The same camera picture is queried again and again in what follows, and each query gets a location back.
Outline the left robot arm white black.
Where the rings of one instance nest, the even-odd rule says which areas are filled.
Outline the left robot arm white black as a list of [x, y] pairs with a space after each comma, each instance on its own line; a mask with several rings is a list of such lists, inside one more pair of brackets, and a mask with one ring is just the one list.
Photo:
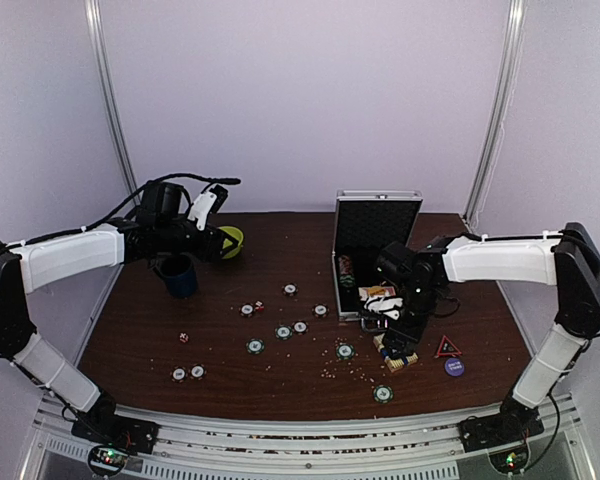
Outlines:
[[53, 392], [103, 444], [124, 433], [114, 400], [42, 337], [30, 319], [27, 297], [65, 278], [140, 260], [152, 268], [181, 257], [220, 260], [230, 237], [209, 218], [226, 201], [229, 187], [241, 181], [202, 177], [205, 186], [192, 198], [179, 183], [182, 177], [172, 173], [147, 181], [86, 226], [0, 241], [0, 359]]

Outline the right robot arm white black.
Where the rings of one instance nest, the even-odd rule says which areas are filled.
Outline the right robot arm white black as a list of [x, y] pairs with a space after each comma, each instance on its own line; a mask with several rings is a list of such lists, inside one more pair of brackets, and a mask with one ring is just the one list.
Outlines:
[[375, 270], [395, 292], [369, 296], [363, 311], [385, 321], [383, 341], [390, 359], [414, 353], [451, 283], [513, 281], [556, 287], [554, 324], [498, 413], [460, 422], [467, 451], [521, 442], [528, 434], [543, 432], [539, 405], [600, 332], [600, 255], [577, 222], [531, 236], [440, 236], [417, 251], [393, 242], [380, 252]]

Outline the purple round button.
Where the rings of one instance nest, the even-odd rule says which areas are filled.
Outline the purple round button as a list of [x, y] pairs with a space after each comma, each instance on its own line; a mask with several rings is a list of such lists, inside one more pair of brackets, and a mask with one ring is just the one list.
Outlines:
[[448, 358], [444, 370], [451, 377], [460, 377], [465, 373], [465, 364], [460, 358]]

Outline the yellow blue card box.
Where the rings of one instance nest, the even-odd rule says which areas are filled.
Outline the yellow blue card box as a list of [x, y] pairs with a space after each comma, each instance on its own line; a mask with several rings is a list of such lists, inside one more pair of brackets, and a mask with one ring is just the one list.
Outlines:
[[381, 355], [386, 368], [391, 372], [395, 373], [418, 362], [419, 357], [416, 353], [411, 355], [402, 355], [399, 358], [393, 359], [389, 355], [389, 349], [384, 346], [383, 343], [384, 335], [380, 334], [373, 337], [373, 344]]

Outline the aluminium poker case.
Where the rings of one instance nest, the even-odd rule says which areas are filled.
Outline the aluminium poker case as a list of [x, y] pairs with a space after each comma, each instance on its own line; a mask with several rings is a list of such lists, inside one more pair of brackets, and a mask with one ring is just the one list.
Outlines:
[[[384, 320], [360, 318], [363, 302], [359, 299], [358, 288], [383, 284], [375, 262], [390, 243], [409, 243], [422, 201], [418, 191], [337, 192], [331, 263], [340, 320], [356, 322], [372, 333], [386, 329]], [[338, 283], [337, 259], [343, 254], [349, 255], [354, 262], [354, 288], [344, 288]]]

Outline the green poker chip front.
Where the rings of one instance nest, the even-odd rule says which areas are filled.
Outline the green poker chip front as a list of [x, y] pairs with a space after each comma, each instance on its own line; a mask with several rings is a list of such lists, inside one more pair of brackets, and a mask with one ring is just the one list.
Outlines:
[[380, 404], [389, 403], [394, 398], [393, 389], [387, 385], [377, 385], [373, 390], [373, 398]]

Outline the red triangle dealer marker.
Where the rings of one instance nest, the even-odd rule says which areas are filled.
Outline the red triangle dealer marker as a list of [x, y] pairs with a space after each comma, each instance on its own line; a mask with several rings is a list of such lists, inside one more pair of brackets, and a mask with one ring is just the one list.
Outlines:
[[435, 358], [457, 358], [462, 354], [460, 349], [450, 340], [447, 335], [443, 335], [438, 348], [436, 350]]

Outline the green poker chip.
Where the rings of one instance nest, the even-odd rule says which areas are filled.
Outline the green poker chip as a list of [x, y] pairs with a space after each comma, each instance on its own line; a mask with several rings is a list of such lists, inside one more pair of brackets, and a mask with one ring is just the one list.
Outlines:
[[287, 325], [280, 325], [275, 328], [274, 333], [278, 340], [288, 340], [293, 336], [293, 329]]
[[377, 385], [373, 390], [373, 398], [380, 404], [389, 403], [394, 398], [393, 389], [387, 385]]
[[336, 357], [338, 360], [350, 360], [355, 354], [355, 348], [349, 343], [339, 343], [335, 349]]
[[259, 338], [252, 338], [246, 342], [246, 350], [251, 355], [261, 354], [265, 350], [265, 343]]

